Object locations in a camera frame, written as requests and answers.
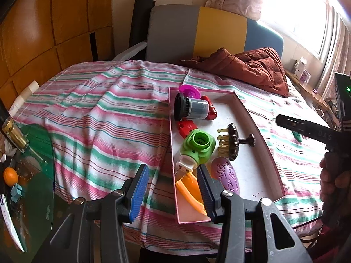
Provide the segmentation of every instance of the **glass tabletop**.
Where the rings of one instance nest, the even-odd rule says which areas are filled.
[[[7,199],[11,219],[25,252],[19,251],[1,220],[0,245],[14,263],[29,263],[52,228],[54,210],[54,153],[45,128],[31,124],[21,127],[29,140],[27,149],[17,151],[16,172],[22,197],[17,203]]]

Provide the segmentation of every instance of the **striped fabric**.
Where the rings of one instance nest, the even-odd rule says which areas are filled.
[[[102,198],[121,188],[146,163],[150,168],[147,192],[139,216],[125,226],[126,240],[169,254],[215,253],[221,225],[176,221],[168,88],[181,84],[236,92],[277,164],[287,194],[276,203],[279,210],[295,227],[321,215],[318,163],[324,146],[307,138],[299,144],[290,131],[274,122],[282,113],[325,125],[298,97],[274,96],[230,78],[170,64],[92,62],[71,66],[41,86],[16,120],[38,123],[50,132],[56,193],[67,202],[77,197]],[[307,234],[319,226],[314,222],[297,232]],[[249,248],[250,223],[246,236]]]

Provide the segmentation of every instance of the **folded blanket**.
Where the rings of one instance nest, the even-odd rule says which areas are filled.
[[[180,65],[238,79],[286,98],[289,95],[283,65],[273,48],[254,49],[236,55],[220,48],[208,58],[181,60]]]

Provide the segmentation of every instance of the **purple object on shelf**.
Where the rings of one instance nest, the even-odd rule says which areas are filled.
[[[201,97],[200,91],[192,85],[181,85],[178,90],[179,93],[182,93],[186,98],[200,99]]]
[[[211,164],[212,178],[218,179],[223,184],[224,189],[231,190],[239,195],[240,188],[238,178],[229,160],[224,157],[217,157]]]

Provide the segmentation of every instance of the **red toy block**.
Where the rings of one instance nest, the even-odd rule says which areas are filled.
[[[192,120],[183,119],[177,122],[177,128],[181,137],[185,139],[192,130],[197,129],[197,126]]]

